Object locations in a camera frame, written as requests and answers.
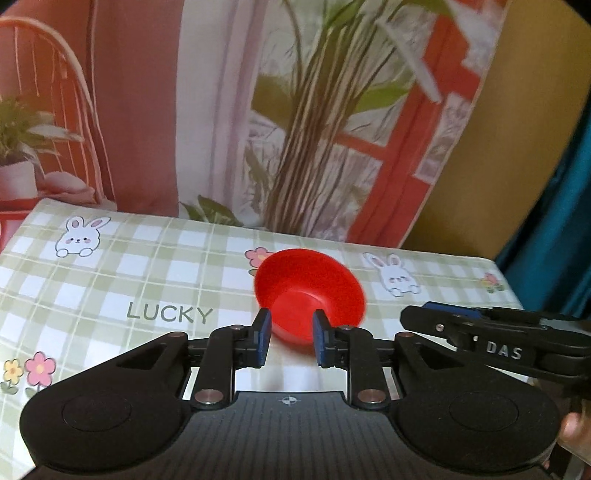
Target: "yellow flower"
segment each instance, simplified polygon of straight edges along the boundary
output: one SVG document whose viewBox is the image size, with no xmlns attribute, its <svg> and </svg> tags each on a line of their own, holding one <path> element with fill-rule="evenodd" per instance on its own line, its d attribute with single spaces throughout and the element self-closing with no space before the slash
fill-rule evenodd
<svg viewBox="0 0 591 480">
<path fill-rule="evenodd" d="M 4 376 L 2 379 L 12 385 L 17 385 L 22 377 L 22 368 L 18 365 L 18 358 L 4 362 Z"/>
</svg>

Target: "green and white plaid pattern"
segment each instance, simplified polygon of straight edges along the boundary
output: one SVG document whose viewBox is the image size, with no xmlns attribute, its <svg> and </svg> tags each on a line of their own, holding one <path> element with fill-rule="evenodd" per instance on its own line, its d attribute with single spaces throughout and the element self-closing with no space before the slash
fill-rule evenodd
<svg viewBox="0 0 591 480">
<path fill-rule="evenodd" d="M 68 218 L 111 221 L 88 257 L 56 256 Z M 51 200 L 41 202 L 0 254 L 0 362 L 24 363 L 38 351 L 56 360 L 53 381 L 119 355 L 171 330 L 203 338 L 221 326 L 252 322 L 258 305 L 245 252 L 309 248 L 347 265 L 366 295 L 362 326 L 376 338 L 401 330 L 400 311 L 427 300 L 466 306 L 519 302 L 493 262 L 478 258 L 339 244 L 182 219 L 101 212 Z M 386 259 L 396 253 L 420 292 L 394 297 L 363 253 Z M 483 283 L 494 275 L 498 288 Z M 4 382 L 5 387 L 11 384 Z M 27 372 L 11 394 L 0 391 L 0 478 L 32 467 L 18 433 L 28 400 Z M 263 369 L 240 370 L 239 390 L 344 390 L 342 371 L 322 370 L 308 355 L 271 341 Z"/>
</svg>

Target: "crosshair symbol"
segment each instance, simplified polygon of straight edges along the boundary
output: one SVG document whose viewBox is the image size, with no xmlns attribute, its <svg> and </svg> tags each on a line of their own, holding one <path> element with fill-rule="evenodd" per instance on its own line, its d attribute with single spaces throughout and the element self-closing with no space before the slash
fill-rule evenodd
<svg viewBox="0 0 591 480">
<path fill-rule="evenodd" d="M 281 403 L 283 403 L 284 405 L 287 405 L 288 407 L 291 407 L 292 405 L 295 405 L 298 402 L 299 402 L 299 400 L 295 397 L 292 397 L 292 396 L 283 397 L 281 399 Z"/>
</svg>

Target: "das logo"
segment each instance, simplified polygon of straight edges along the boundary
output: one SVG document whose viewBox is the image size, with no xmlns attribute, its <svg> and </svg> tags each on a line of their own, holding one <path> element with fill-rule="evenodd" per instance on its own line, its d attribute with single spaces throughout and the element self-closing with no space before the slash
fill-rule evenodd
<svg viewBox="0 0 591 480">
<path fill-rule="evenodd" d="M 521 352 L 522 349 L 519 347 L 509 347 L 506 345 L 498 346 L 495 342 L 491 341 L 486 344 L 486 353 L 505 356 L 507 358 L 512 358 L 513 360 L 521 360 Z"/>
</svg>

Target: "ribbed black surface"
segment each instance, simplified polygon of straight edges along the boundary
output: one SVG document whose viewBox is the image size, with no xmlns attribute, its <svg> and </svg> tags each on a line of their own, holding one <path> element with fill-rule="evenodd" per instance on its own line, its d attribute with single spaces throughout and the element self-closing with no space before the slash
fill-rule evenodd
<svg viewBox="0 0 591 480">
<path fill-rule="evenodd" d="M 295 398 L 295 403 L 287 400 Z M 74 480 L 38 468 L 26 480 Z M 467 480 L 416 455 L 379 413 L 354 410 L 340 393 L 245 393 L 195 414 L 162 454 L 97 480 Z M 541 469 L 480 480 L 544 480 Z"/>
</svg>

